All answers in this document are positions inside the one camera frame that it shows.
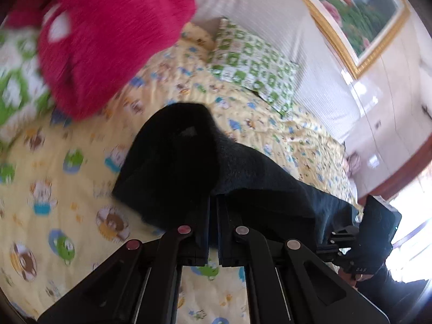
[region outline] green and white fabric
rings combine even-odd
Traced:
[[[0,29],[0,151],[51,104],[40,74],[35,29]]]
[[[283,117],[291,109],[298,64],[227,18],[221,18],[208,62],[216,77],[257,92]]]

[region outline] pink rivet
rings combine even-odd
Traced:
[[[137,248],[140,247],[141,242],[139,240],[129,240],[126,243],[126,248],[128,250],[136,250]]]
[[[191,227],[188,225],[179,226],[177,229],[178,233],[182,234],[182,235],[186,235],[186,234],[190,233],[191,230],[192,230]]]

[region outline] white wall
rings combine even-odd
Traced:
[[[391,45],[360,78],[367,89],[379,94],[379,102],[345,141],[347,153],[357,151],[362,158],[362,168],[354,177],[359,197],[395,173],[432,133],[432,120],[422,111],[425,101],[431,102],[432,109],[432,80],[423,82],[423,89],[420,81],[422,57],[432,70],[432,39],[419,23],[412,10]],[[380,164],[373,169],[367,161],[375,154]]]

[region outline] yellow bedsheet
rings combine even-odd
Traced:
[[[71,123],[54,112],[12,145],[0,166],[0,287],[19,310],[37,318],[125,240],[160,237],[110,192],[141,126],[176,101],[205,103],[232,139],[355,203],[341,145],[304,107],[280,120],[255,95],[216,80],[204,61],[212,47],[188,24],[98,115]],[[214,251],[208,266],[185,267],[178,323],[248,323],[244,280],[242,268],[220,268]]]

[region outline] framed painting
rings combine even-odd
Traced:
[[[354,79],[379,57],[410,15],[406,0],[303,0]]]

